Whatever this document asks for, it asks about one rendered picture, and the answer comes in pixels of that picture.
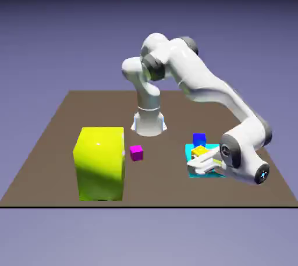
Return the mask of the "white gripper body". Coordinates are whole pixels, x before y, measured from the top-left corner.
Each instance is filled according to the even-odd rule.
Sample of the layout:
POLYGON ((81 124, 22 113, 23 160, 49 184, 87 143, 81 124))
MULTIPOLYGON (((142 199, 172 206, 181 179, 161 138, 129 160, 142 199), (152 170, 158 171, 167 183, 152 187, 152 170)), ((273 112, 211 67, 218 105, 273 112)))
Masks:
POLYGON ((222 167, 219 149, 212 149, 187 162, 188 171, 192 175, 205 175, 214 169, 222 167))

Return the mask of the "small yellow cube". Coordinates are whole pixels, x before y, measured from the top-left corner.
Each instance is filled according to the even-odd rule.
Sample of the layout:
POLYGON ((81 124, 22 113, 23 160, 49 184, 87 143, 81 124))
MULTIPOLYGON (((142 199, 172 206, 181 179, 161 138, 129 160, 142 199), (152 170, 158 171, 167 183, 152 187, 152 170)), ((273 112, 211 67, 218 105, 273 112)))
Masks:
POLYGON ((196 157, 206 154, 207 152, 209 152, 209 149, 205 148, 202 145, 197 146, 196 148, 193 148, 191 150, 191 159, 195 159, 196 157))

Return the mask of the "small blue cube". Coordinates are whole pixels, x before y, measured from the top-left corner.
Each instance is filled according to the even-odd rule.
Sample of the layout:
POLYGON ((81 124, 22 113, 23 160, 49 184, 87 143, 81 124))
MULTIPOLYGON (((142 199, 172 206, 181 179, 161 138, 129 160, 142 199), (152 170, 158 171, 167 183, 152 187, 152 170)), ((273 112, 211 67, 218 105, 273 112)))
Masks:
POLYGON ((195 147, 203 146, 205 147, 207 143, 207 137, 205 133, 193 133, 193 145, 195 147))

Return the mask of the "small magenta cube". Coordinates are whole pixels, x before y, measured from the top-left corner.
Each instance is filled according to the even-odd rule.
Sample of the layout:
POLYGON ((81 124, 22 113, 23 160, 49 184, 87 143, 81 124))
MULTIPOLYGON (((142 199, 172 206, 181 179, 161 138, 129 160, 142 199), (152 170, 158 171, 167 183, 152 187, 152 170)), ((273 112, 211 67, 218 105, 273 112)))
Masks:
POLYGON ((130 157, 133 161, 143 160, 143 148, 141 145, 134 145, 130 147, 130 157))

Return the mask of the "large cyan box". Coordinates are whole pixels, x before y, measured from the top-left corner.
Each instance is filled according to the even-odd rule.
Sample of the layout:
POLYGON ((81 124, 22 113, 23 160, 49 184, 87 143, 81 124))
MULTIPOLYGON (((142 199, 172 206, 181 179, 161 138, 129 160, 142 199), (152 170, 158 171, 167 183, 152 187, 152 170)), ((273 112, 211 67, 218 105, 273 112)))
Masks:
MULTIPOLYGON (((219 144, 210 144, 207 143, 205 146, 198 146, 198 149, 201 150, 201 154, 204 154, 208 152, 209 150, 212 150, 214 148, 217 148, 219 144)), ((186 156, 186 161, 190 161, 192 159, 192 154, 191 151, 192 149, 195 149, 194 144, 185 144, 185 156, 186 156)), ((225 176, 222 175, 221 173, 218 173, 216 170, 212 170, 209 173, 203 174, 203 175, 198 175, 191 169, 189 169, 189 177, 190 178, 224 178, 225 176)))

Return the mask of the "large yellow box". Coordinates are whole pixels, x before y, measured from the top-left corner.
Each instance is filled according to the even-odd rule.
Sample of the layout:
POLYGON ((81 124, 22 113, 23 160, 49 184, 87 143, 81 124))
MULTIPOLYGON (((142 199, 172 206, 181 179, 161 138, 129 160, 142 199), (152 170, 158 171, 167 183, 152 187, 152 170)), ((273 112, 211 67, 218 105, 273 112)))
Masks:
POLYGON ((81 201, 121 201, 125 178, 123 127, 83 127, 73 149, 81 201))

